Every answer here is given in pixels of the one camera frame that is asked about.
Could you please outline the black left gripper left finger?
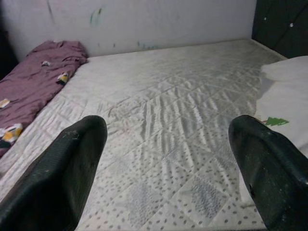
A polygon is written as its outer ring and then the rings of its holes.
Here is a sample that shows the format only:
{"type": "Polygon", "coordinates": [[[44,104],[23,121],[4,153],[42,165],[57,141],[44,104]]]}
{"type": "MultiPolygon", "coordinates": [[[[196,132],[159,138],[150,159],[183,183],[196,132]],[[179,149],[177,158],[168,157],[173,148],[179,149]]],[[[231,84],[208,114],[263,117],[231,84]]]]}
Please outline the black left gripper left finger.
{"type": "Polygon", "coordinates": [[[65,128],[1,201],[1,230],[73,231],[106,140],[106,122],[98,115],[65,128]]]}

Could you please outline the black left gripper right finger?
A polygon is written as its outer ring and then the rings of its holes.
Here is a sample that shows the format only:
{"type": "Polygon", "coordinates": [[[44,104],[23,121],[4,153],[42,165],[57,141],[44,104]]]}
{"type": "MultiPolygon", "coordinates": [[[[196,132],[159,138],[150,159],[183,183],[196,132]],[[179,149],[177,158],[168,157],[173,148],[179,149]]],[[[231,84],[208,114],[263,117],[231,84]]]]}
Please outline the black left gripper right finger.
{"type": "Polygon", "coordinates": [[[233,119],[231,150],[269,231],[308,229],[308,159],[284,135],[249,115],[233,119]]]}

